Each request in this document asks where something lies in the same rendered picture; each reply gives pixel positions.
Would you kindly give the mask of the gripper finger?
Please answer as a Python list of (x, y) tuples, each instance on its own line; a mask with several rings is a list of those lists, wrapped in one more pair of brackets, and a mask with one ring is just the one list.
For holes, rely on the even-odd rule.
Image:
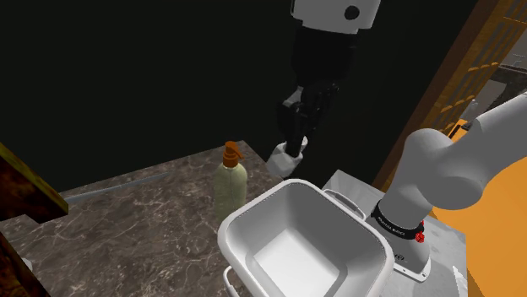
[(302, 100), (303, 90), (303, 87), (298, 87), (277, 105), (277, 119), (285, 138), (285, 152), (292, 158), (299, 156), (306, 134), (308, 105)]
[(340, 91), (337, 82), (320, 82), (310, 86), (307, 91), (307, 137), (310, 138), (316, 131), (323, 114), (330, 107), (332, 101)]

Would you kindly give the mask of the white faceted object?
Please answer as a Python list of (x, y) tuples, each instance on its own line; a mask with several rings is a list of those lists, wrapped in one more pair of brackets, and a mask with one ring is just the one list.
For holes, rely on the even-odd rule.
[(278, 144), (266, 162), (266, 167), (274, 176), (286, 178), (290, 176), (303, 160), (303, 150), (308, 144), (307, 137), (302, 139), (300, 153), (297, 157), (291, 157), (285, 152), (286, 142)]

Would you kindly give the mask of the green soap bottle orange pump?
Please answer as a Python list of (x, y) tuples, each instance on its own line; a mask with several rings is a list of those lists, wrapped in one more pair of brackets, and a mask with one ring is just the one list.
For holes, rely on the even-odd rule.
[(247, 202), (247, 171), (240, 163), (241, 159), (244, 157), (236, 142), (227, 141), (213, 179), (218, 224)]

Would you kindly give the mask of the white plastic tub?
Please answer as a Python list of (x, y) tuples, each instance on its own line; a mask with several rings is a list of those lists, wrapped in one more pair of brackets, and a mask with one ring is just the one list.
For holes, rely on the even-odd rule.
[(300, 179), (230, 214), (217, 242), (253, 297), (380, 297), (394, 270), (391, 246), (363, 216)]

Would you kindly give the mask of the brown wooden lattice door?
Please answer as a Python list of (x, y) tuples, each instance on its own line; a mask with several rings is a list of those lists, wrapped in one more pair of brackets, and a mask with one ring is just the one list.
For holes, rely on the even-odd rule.
[(453, 129), (460, 114), (483, 88), (527, 30), (527, 0), (476, 0), (446, 57), (434, 74), (394, 146), (372, 182), (386, 191), (402, 154), (405, 138), (415, 130)]

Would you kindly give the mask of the grey robot stand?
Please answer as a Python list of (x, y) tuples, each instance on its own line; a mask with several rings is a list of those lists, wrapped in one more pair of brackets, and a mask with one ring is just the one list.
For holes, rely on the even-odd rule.
[[(383, 192), (337, 170), (323, 186), (339, 192), (369, 214)], [(436, 220), (425, 217), (425, 242), (430, 246), (431, 275), (423, 283), (395, 271), (379, 297), (459, 297), (456, 277), (467, 277), (465, 235)]]

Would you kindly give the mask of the brown wooden cabinet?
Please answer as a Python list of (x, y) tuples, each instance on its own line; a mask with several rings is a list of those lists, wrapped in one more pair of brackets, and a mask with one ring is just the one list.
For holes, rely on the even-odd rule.
[[(0, 143), (0, 222), (26, 215), (42, 224), (68, 214), (68, 203)], [(0, 297), (51, 297), (0, 233)]]

